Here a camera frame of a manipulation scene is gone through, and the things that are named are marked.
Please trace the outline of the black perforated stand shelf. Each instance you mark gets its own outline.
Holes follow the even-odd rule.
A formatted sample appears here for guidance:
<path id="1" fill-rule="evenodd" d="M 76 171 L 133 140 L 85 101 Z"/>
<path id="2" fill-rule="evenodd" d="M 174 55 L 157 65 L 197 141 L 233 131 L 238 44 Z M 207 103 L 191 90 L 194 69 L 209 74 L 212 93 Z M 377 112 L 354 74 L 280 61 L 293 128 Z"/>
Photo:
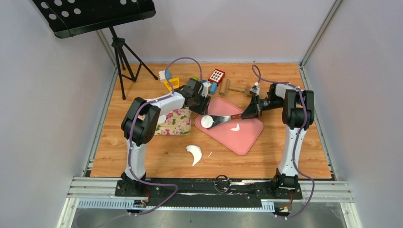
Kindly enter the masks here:
<path id="1" fill-rule="evenodd" d="M 34 0 L 57 38 L 69 38 L 155 16 L 152 0 Z"/>

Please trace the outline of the black tripod stand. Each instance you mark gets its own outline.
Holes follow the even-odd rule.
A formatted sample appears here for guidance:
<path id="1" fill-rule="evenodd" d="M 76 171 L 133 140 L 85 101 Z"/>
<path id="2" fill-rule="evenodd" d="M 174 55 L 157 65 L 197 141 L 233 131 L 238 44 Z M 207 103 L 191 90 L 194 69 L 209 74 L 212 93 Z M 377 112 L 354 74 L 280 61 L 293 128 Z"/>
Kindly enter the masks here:
<path id="1" fill-rule="evenodd" d="M 122 99 L 126 100 L 123 78 L 127 78 L 133 83 L 135 83 L 142 68 L 145 68 L 155 80 L 158 80 L 159 77 L 157 77 L 156 74 L 146 65 L 146 63 L 143 60 L 141 60 L 141 58 L 126 44 L 124 38 L 118 37 L 113 26 L 109 27 L 109 30 L 112 35 L 111 46 L 115 53 L 116 66 L 118 69 L 118 78 L 122 92 Z M 136 74 L 134 74 L 129 64 L 127 56 L 124 52 L 124 48 L 126 48 L 139 62 Z"/>

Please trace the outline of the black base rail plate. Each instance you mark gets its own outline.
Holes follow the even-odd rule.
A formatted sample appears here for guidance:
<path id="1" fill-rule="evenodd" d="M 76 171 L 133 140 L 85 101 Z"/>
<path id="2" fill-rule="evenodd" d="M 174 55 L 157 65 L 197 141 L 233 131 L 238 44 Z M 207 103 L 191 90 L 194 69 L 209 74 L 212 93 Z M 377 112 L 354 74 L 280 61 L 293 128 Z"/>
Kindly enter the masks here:
<path id="1" fill-rule="evenodd" d="M 285 204 L 302 199 L 301 188 L 295 190 L 273 189 L 268 179 L 195 179 L 150 178 L 142 192 L 123 186 L 118 180 L 115 196 L 145 197 L 150 206 L 166 200 L 167 207 L 207 208 L 258 208 L 262 200 L 279 200 Z"/>

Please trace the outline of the white and blue toy block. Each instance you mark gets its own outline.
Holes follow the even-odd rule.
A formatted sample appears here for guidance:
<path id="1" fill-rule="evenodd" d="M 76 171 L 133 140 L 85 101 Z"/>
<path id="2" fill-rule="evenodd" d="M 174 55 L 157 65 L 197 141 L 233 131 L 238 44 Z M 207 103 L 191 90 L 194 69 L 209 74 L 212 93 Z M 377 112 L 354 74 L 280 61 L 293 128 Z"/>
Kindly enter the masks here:
<path id="1" fill-rule="evenodd" d="M 158 76 L 159 76 L 159 80 L 160 80 L 161 82 L 166 81 L 166 80 L 170 80 L 170 79 L 172 78 L 171 72 L 170 72 L 169 69 L 168 69 L 168 70 L 159 71 Z"/>

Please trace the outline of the wooden dough roller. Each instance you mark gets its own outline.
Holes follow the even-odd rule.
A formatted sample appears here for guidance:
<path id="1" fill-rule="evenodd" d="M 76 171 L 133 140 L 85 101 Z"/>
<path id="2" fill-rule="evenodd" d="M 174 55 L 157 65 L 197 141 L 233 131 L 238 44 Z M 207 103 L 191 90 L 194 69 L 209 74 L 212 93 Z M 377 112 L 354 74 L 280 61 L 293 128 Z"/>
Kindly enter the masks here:
<path id="1" fill-rule="evenodd" d="M 251 89 L 250 86 L 245 86 L 245 87 L 232 86 L 232 85 L 230 85 L 229 79 L 224 79 L 220 85 L 219 95 L 227 96 L 229 91 L 234 91 L 234 92 L 243 93 L 244 96 L 246 96 L 246 97 L 252 97 L 252 94 L 250 93 L 250 89 Z"/>

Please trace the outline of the small curved dough scrap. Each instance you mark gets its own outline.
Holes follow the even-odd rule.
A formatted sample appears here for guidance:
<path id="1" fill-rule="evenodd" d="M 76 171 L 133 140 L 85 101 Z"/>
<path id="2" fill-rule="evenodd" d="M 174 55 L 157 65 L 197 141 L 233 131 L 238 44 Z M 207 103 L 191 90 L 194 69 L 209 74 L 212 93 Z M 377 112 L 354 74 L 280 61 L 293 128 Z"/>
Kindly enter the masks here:
<path id="1" fill-rule="evenodd" d="M 238 132 L 238 131 L 240 130 L 240 125 L 239 125 L 239 123 L 237 123 L 237 125 L 236 125 L 234 128 L 230 128 L 230 130 L 231 130 L 231 131 L 234 131 L 234 132 Z"/>

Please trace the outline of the flat white dough wrapper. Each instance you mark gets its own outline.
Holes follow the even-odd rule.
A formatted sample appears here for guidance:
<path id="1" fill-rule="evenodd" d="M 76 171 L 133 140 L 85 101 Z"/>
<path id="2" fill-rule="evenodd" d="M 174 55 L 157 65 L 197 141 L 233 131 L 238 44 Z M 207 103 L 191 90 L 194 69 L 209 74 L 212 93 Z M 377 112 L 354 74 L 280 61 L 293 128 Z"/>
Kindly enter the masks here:
<path id="1" fill-rule="evenodd" d="M 166 115 L 163 114 L 163 115 L 161 115 L 161 116 L 158 118 L 157 123 L 158 123 L 158 124 L 162 124 L 162 123 L 164 123 L 165 121 L 166 121 Z"/>

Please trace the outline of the pink rectangular tray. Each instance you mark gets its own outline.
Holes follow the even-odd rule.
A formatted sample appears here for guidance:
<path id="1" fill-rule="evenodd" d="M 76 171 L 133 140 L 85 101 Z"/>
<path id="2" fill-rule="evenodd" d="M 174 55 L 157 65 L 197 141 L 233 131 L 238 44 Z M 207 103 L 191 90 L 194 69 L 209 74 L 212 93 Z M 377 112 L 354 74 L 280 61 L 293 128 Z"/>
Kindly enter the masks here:
<path id="1" fill-rule="evenodd" d="M 240 114 L 242 110 L 223 98 L 215 97 L 210 101 L 208 113 L 227 116 Z M 264 128 L 264 124 L 258 119 L 238 119 L 222 123 L 212 129 L 206 129 L 201 126 L 201 118 L 202 116 L 199 115 L 194 120 L 197 128 L 241 156 L 248 153 Z M 230 128 L 234 128 L 237 123 L 240 125 L 240 130 L 238 132 L 231 131 Z"/>

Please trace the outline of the white dough scrap crescent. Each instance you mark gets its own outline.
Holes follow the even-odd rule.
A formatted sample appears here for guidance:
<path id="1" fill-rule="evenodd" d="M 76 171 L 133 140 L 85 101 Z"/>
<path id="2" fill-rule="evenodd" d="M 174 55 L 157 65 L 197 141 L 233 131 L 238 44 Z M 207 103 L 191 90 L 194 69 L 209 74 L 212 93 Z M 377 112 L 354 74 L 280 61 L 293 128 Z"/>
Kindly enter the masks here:
<path id="1" fill-rule="evenodd" d="M 188 145 L 186 151 L 193 155 L 192 166 L 195 166 L 202 159 L 202 151 L 200 147 L 196 145 Z"/>

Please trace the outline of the white dough ball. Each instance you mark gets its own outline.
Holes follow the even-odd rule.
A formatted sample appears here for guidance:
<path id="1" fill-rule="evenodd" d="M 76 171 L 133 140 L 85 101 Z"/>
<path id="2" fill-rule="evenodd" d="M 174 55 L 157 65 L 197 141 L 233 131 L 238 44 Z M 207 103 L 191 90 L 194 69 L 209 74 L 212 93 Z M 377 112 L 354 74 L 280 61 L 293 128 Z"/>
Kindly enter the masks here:
<path id="1" fill-rule="evenodd" d="M 213 126 L 214 120 L 210 115 L 205 115 L 201 118 L 201 126 L 209 129 Z"/>

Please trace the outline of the blue green white brick stack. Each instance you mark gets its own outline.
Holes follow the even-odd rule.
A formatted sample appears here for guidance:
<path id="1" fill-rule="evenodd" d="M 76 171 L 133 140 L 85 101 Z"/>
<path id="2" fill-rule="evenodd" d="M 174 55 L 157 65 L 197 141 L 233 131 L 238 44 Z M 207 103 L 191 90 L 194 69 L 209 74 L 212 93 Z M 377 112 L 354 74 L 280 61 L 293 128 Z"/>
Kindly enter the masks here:
<path id="1" fill-rule="evenodd" d="M 204 85 L 208 84 L 208 94 L 214 95 L 216 93 L 218 84 L 216 82 L 208 81 L 208 80 L 202 80 Z"/>

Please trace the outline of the red window toy brick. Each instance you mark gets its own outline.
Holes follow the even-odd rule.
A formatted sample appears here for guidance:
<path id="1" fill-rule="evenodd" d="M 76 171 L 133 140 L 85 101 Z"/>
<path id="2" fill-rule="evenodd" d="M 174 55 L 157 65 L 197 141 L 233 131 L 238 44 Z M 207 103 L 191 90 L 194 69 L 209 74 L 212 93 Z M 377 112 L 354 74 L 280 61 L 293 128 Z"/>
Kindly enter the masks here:
<path id="1" fill-rule="evenodd" d="M 214 82 L 217 85 L 219 85 L 222 80 L 225 77 L 225 72 L 219 69 L 214 69 L 214 71 L 212 72 L 212 74 L 210 75 L 210 77 L 208 78 L 208 81 L 210 82 Z"/>

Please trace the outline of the yellow triangular toy frame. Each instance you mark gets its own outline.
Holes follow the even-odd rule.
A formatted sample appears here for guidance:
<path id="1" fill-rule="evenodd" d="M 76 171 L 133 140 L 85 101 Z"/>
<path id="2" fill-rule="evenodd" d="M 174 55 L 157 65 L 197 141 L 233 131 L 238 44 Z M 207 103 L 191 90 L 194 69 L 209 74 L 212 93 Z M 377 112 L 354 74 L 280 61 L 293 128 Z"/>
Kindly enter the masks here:
<path id="1" fill-rule="evenodd" d="M 163 84 L 165 85 L 165 87 L 171 92 L 175 89 L 178 89 L 180 87 L 180 78 L 179 77 L 175 77 L 175 78 L 171 78 L 168 80 L 164 80 Z"/>

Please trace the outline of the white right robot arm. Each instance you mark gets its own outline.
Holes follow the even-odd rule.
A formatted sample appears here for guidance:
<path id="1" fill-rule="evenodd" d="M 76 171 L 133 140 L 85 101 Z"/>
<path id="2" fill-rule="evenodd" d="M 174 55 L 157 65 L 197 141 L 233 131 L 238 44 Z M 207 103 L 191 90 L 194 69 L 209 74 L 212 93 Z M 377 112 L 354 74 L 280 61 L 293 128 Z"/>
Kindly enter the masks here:
<path id="1" fill-rule="evenodd" d="M 272 83 L 268 97 L 253 95 L 241 119 L 260 118 L 264 111 L 282 108 L 282 122 L 286 129 L 286 140 L 282 159 L 276 169 L 271 185 L 272 194 L 284 198 L 290 189 L 298 186 L 299 156 L 308 128 L 315 117 L 315 95 L 312 90 L 284 83 Z"/>

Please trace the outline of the metal dough scraper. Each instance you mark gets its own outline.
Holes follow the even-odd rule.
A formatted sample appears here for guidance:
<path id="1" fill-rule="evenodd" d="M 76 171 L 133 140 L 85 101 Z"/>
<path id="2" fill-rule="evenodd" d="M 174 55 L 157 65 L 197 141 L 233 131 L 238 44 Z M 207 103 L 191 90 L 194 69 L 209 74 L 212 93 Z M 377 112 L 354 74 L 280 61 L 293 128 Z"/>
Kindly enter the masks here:
<path id="1" fill-rule="evenodd" d="M 228 115 L 228 116 L 219 116 L 219 115 L 209 115 L 209 117 L 212 118 L 212 124 L 206 129 L 211 129 L 214 128 L 222 123 L 231 121 L 231 120 L 237 120 L 237 119 L 251 119 L 253 116 L 242 116 L 241 114 L 234 114 L 234 115 Z"/>

